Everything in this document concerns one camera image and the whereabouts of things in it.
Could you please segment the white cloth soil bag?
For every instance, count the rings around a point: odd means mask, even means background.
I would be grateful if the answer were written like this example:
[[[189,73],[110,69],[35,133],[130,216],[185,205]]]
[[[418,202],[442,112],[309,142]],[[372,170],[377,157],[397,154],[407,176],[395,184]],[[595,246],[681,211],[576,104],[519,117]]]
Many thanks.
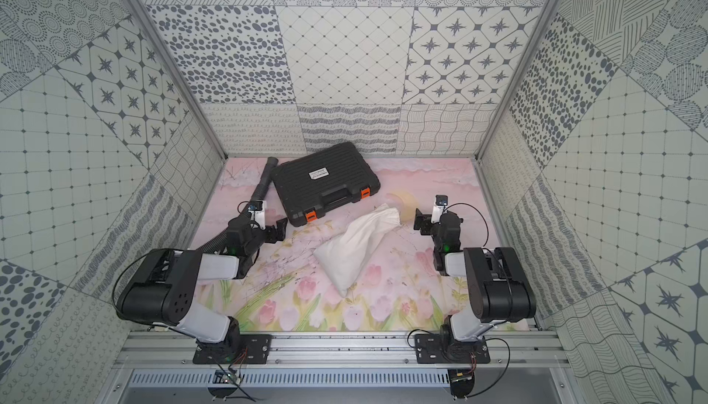
[[[340,297],[347,296],[385,236],[400,226],[399,210],[383,204],[313,251]]]

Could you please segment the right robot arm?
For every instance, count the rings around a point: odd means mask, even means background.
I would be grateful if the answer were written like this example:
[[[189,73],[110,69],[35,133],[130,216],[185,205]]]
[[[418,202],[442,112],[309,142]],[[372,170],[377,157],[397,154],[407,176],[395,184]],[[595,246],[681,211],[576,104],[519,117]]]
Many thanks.
[[[462,247],[462,224],[455,212],[441,205],[433,213],[415,213],[414,229],[433,239],[433,267],[441,275],[468,283],[468,306],[444,319],[438,333],[418,339],[420,351],[437,350],[441,357],[462,361],[470,354],[487,363],[485,335],[494,327],[536,315],[537,301],[512,247]]]

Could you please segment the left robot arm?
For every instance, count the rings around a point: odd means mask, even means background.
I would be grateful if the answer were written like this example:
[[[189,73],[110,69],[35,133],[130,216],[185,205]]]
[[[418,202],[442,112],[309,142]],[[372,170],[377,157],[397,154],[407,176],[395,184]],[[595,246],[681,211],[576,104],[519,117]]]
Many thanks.
[[[221,315],[195,300],[199,282],[242,280],[264,244],[286,237],[288,220],[262,225],[230,221],[217,237],[195,250],[153,249],[134,261],[138,267],[123,289],[112,289],[119,318],[167,328],[195,340],[196,365],[267,361],[271,337],[243,336],[234,317]]]

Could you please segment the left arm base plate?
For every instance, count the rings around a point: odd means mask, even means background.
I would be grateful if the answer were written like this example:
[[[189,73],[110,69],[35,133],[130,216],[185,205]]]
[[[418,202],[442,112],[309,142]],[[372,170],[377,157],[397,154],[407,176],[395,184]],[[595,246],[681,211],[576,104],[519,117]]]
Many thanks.
[[[270,354],[271,334],[228,335],[223,342],[197,343],[194,365],[265,365]]]

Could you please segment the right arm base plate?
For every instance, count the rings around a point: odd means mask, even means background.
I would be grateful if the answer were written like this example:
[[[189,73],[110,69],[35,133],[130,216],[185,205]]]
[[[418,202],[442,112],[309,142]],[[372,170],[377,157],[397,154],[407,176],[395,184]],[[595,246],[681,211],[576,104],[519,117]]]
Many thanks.
[[[480,365],[490,363],[490,353],[485,342],[461,342],[440,334],[419,332],[409,338],[419,365]]]

